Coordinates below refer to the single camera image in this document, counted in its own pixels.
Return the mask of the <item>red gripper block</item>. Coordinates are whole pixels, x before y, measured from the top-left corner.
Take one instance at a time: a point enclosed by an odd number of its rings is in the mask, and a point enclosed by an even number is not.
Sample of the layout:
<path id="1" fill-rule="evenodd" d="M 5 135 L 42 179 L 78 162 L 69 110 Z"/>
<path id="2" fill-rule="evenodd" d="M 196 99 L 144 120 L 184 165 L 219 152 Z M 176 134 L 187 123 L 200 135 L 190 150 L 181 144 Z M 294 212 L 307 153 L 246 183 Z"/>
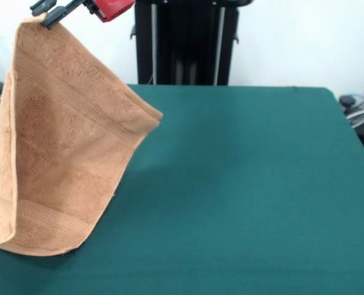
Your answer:
<path id="1" fill-rule="evenodd" d="M 53 8 L 56 3 L 57 0 L 38 0 L 29 9 L 32 14 L 43 14 Z M 81 4 L 84 4 L 90 13 L 96 15 L 103 23 L 110 22 L 130 9 L 134 3 L 135 0 L 73 0 L 66 6 L 57 6 L 49 12 L 42 26 L 48 30 L 52 29 Z"/>

